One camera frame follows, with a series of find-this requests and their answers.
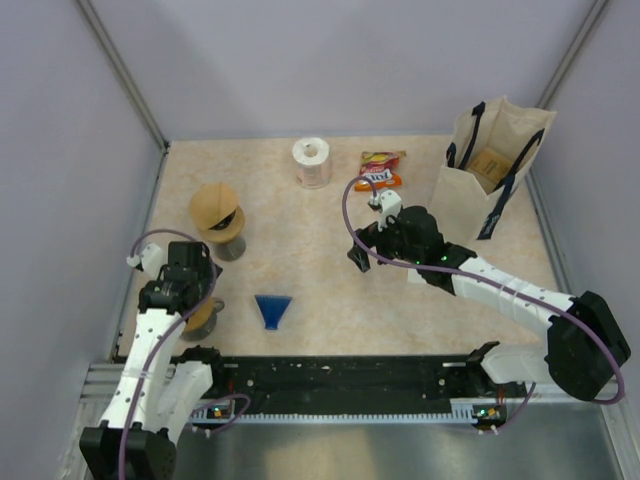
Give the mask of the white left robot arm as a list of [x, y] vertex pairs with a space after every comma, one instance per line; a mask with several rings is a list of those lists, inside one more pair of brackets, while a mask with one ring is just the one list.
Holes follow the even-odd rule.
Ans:
[[225, 370], [186, 361], [168, 371], [187, 321], [210, 299], [217, 268], [202, 242], [174, 241], [139, 291], [134, 340], [109, 405], [79, 448], [96, 479], [170, 479], [177, 442], [203, 396], [226, 387]]

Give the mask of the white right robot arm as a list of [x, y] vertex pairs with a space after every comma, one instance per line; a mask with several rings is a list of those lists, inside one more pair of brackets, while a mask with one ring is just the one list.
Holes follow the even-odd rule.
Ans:
[[534, 345], [494, 343], [482, 349], [480, 362], [466, 372], [474, 393], [487, 396], [515, 381], [551, 381], [575, 399], [598, 403], [603, 387], [616, 380], [618, 390], [609, 401], [624, 396], [621, 368], [631, 349], [602, 296], [555, 292], [510, 275], [446, 241], [421, 206], [401, 209], [387, 224], [348, 232], [348, 256], [361, 271], [369, 270], [372, 259], [412, 270], [427, 284], [492, 308], [536, 335]]

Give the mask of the brown paper coffee filter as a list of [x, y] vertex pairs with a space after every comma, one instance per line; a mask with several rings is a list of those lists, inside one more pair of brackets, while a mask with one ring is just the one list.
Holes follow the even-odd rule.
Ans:
[[199, 230], [209, 228], [238, 208], [238, 198], [226, 183], [202, 185], [191, 197], [189, 215]]

